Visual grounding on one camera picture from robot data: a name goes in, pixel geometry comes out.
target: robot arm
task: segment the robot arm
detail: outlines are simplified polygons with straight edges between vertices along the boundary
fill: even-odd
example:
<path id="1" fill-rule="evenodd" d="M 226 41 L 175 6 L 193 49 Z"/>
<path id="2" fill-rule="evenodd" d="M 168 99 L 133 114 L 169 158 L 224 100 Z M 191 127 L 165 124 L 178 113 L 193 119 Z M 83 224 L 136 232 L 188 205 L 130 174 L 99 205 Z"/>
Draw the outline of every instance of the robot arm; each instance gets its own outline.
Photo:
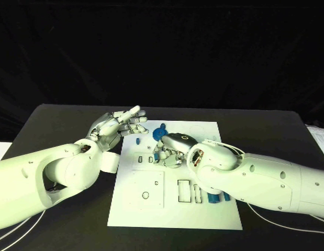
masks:
<path id="1" fill-rule="evenodd" d="M 227 192 L 237 200 L 265 209 L 313 214 L 324 218 L 324 171 L 282 159 L 245 153 L 233 146 L 211 140 L 191 144 L 191 137 L 171 133 L 159 142 L 184 151 L 197 184 L 211 194 Z"/>
<path id="2" fill-rule="evenodd" d="M 139 106 L 104 114 L 91 125 L 86 139 L 0 161 L 0 229 L 16 224 L 96 182 L 100 170 L 116 173 L 119 155 L 107 152 L 122 136 L 148 133 Z M 61 184 L 48 191 L 44 176 Z"/>

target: white board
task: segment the white board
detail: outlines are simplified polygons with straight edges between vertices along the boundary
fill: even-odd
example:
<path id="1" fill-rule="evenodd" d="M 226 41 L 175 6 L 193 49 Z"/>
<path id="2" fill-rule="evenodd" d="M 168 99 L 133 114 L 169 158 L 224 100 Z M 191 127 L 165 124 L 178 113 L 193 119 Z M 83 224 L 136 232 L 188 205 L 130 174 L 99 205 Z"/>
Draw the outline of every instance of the white board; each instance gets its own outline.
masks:
<path id="1" fill-rule="evenodd" d="M 211 204 L 207 192 L 201 190 L 198 196 L 201 203 L 195 203 L 195 182 L 187 165 L 180 168 L 165 168 L 149 163 L 152 149 L 156 146 L 152 131 L 161 123 L 165 123 L 168 133 L 188 134 L 198 142 L 204 139 L 220 142 L 216 122 L 149 120 L 143 123 L 149 134 L 130 135 L 123 141 L 107 225 L 242 230 L 236 200 L 232 198 L 230 201 L 224 201 L 220 195 L 220 203 Z M 178 202 L 178 180 L 190 180 L 191 202 Z M 149 196 L 156 196 L 143 199 L 145 191 L 151 191 Z"/>

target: robotic hand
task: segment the robotic hand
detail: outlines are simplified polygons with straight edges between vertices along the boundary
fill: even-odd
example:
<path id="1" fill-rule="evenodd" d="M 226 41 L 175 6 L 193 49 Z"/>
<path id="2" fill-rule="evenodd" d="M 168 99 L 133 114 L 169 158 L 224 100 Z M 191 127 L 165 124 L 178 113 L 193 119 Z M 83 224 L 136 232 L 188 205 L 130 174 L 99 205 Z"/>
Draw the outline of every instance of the robotic hand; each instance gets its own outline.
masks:
<path id="1" fill-rule="evenodd" d="M 0 161 L 0 229 L 16 224 L 96 182 L 100 170 L 116 173 L 119 155 L 107 152 L 123 136 L 148 133 L 136 124 L 145 111 L 106 113 L 93 123 L 86 139 Z M 61 184 L 47 190 L 45 181 Z"/>
<path id="2" fill-rule="evenodd" d="M 282 159 L 245 153 L 234 146 L 171 133 L 158 142 L 155 164 L 177 168 L 182 161 L 201 189 L 227 192 L 265 209 L 324 218 L 324 171 Z"/>

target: circular hole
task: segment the circular hole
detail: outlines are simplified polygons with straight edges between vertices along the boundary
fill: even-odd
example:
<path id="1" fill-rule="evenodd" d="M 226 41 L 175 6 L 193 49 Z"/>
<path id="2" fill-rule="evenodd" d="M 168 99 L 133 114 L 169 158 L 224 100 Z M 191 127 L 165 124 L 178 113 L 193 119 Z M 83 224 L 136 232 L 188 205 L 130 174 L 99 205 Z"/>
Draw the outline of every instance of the circular hole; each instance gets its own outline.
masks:
<path id="1" fill-rule="evenodd" d="M 146 200 L 146 199 L 149 198 L 149 192 L 143 192 L 143 193 L 142 193 L 142 197 L 143 197 L 143 199 Z"/>

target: table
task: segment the table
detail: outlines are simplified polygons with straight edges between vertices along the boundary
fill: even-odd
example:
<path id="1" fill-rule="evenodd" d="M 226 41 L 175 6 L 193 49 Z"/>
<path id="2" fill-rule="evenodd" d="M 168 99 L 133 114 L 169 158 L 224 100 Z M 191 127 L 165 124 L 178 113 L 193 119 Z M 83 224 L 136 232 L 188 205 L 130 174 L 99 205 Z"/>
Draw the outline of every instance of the table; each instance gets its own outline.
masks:
<path id="1" fill-rule="evenodd" d="M 107 111 L 130 107 L 41 105 L 21 130 L 5 158 L 74 143 Z M 224 143 L 245 152 L 278 157 L 324 170 L 324 154 L 291 111 L 143 107 L 151 120 L 217 121 Z M 122 143 L 112 150 L 120 153 Z M 116 175 L 102 173 L 96 184 L 47 210 L 36 227 L 9 250 L 324 250 L 324 235 L 284 229 L 265 222 L 237 201 L 243 231 L 107 227 Z M 311 216 L 255 207 L 274 222 L 324 231 Z M 6 247 L 38 216 L 0 241 Z M 0 236 L 13 227 L 0 230 Z"/>

